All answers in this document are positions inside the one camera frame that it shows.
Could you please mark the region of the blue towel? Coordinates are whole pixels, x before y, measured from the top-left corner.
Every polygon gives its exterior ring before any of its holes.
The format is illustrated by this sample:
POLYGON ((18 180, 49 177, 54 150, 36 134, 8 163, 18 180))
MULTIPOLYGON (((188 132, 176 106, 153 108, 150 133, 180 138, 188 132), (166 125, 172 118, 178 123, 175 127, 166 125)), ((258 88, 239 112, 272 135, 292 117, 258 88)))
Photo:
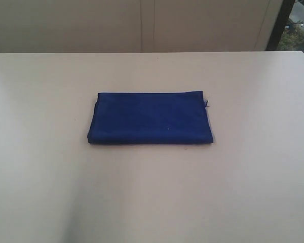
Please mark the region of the blue towel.
POLYGON ((90 144, 212 144, 202 91, 99 93, 90 144))

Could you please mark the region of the black window frame post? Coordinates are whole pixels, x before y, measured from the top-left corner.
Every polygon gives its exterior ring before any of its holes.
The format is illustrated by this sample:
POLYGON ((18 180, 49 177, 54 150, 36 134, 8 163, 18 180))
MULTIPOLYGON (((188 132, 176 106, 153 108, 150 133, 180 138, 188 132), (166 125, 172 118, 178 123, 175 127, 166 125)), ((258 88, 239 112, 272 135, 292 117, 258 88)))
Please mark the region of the black window frame post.
POLYGON ((269 38, 266 51, 275 51, 285 29, 285 25, 289 19, 290 13, 294 6, 295 0, 283 0, 278 12, 274 28, 269 38))

